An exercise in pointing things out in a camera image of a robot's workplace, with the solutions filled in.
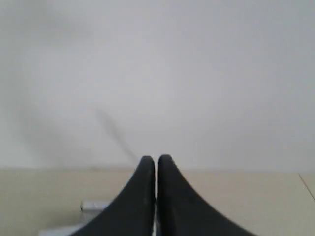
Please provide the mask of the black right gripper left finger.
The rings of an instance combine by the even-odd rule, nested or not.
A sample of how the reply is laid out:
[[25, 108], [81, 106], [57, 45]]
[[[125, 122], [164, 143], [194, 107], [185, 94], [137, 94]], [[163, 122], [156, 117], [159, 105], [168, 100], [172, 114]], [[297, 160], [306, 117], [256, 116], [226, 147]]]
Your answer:
[[143, 156], [119, 195], [73, 236], [151, 236], [155, 216], [155, 164]]

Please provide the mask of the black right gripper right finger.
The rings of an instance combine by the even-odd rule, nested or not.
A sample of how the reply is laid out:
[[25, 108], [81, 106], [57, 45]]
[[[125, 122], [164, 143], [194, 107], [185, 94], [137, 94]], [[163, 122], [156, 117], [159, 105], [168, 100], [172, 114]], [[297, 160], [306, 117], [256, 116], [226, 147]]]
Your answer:
[[208, 204], [170, 155], [158, 160], [158, 212], [163, 236], [252, 236]]

